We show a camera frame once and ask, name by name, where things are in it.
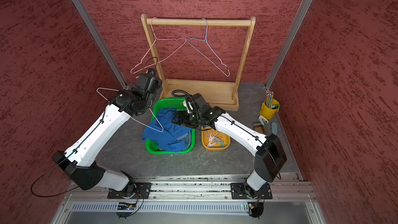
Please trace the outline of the royal blue tank top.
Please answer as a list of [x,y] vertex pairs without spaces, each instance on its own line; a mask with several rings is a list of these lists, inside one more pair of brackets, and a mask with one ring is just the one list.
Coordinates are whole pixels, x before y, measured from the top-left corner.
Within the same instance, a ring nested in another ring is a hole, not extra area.
[[180,152],[191,146],[191,128],[176,125],[172,119],[177,109],[162,108],[154,120],[148,124],[143,132],[142,141],[148,139],[157,143],[162,151]]

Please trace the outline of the white clothespin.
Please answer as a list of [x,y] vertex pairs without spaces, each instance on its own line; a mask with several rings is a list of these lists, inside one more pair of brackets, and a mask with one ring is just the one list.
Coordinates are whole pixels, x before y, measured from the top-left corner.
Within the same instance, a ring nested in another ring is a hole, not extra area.
[[219,141],[211,141],[211,142],[209,142],[207,144],[207,147],[213,147],[213,146],[215,146],[216,144],[219,144],[219,143],[220,143]]

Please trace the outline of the pink wire hanger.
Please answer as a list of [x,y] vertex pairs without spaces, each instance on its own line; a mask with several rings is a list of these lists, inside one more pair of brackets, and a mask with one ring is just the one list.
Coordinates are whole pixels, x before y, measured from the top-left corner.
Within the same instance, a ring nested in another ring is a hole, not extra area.
[[[138,72],[141,72],[142,70],[144,70],[146,68],[150,68],[153,65],[155,66],[155,68],[159,68],[159,66],[158,66],[159,63],[161,63],[161,62],[167,60],[168,58],[170,58],[174,53],[176,53],[181,47],[183,47],[187,43],[187,40],[185,38],[161,38],[161,39],[157,38],[156,34],[154,33],[153,26],[152,26],[152,22],[153,22],[153,20],[155,18],[151,18],[150,19],[150,23],[148,24],[147,23],[148,16],[147,16],[147,14],[143,13],[141,19],[142,19],[142,24],[143,24],[143,27],[145,29],[145,33],[146,33],[148,42],[150,44],[150,47],[149,47],[148,51],[142,57],[140,63],[136,64],[130,70],[131,74],[136,74]],[[157,51],[157,47],[155,45],[156,42],[157,41],[171,41],[171,40],[173,40],[173,41],[184,40],[184,42],[175,51],[173,51],[168,57],[164,58],[163,60],[160,60],[159,54],[158,54],[158,51]],[[151,54],[152,54],[153,63],[150,64],[150,65],[145,65],[141,69],[135,70],[138,66],[143,65],[143,61],[144,61],[145,57],[149,54],[149,52],[151,52]]]

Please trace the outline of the blue wire hanger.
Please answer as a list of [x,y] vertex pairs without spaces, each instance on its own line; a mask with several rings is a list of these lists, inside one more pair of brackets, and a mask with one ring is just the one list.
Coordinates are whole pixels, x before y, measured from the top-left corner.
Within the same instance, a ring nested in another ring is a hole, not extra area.
[[201,21],[205,24],[205,34],[203,37],[191,37],[186,36],[185,40],[187,44],[193,48],[199,55],[201,55],[206,61],[208,61],[213,67],[215,67],[223,76],[229,78],[231,72],[227,64],[220,58],[220,56],[214,51],[210,43],[208,42],[208,30],[209,24],[205,18]]

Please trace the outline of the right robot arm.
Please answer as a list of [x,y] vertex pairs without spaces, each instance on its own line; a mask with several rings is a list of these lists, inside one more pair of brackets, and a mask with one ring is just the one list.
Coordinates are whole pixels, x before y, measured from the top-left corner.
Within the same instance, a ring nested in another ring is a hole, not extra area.
[[278,136],[250,129],[225,110],[217,106],[211,107],[199,93],[191,95],[183,90],[174,90],[172,96],[183,97],[186,104],[184,111],[177,112],[172,120],[173,124],[224,133],[254,156],[254,169],[243,183],[247,197],[257,198],[265,184],[279,178],[280,170],[287,162],[287,156]]

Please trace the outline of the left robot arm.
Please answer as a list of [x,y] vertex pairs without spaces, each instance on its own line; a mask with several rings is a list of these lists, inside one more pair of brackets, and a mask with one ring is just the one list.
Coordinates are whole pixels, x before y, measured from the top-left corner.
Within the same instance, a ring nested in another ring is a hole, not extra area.
[[53,155],[53,161],[82,190],[104,187],[121,193],[125,198],[136,193],[131,176],[99,167],[96,157],[124,123],[152,106],[157,90],[162,86],[162,80],[155,74],[151,68],[139,75],[137,83],[117,90],[88,131],[66,151],[57,151]]

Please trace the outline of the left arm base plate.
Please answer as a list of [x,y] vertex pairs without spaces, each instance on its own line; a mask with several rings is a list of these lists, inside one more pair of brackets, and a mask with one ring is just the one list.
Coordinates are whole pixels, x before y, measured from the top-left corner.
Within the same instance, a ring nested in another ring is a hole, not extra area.
[[139,197],[148,199],[152,183],[128,183],[121,191],[110,189],[108,199],[137,200]]

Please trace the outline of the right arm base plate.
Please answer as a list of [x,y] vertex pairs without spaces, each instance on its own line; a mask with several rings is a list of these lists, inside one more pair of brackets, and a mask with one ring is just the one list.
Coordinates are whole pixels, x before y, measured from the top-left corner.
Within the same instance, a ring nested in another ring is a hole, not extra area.
[[273,198],[269,183],[265,183],[259,190],[253,190],[247,183],[231,183],[230,187],[231,197],[234,200],[270,200]]

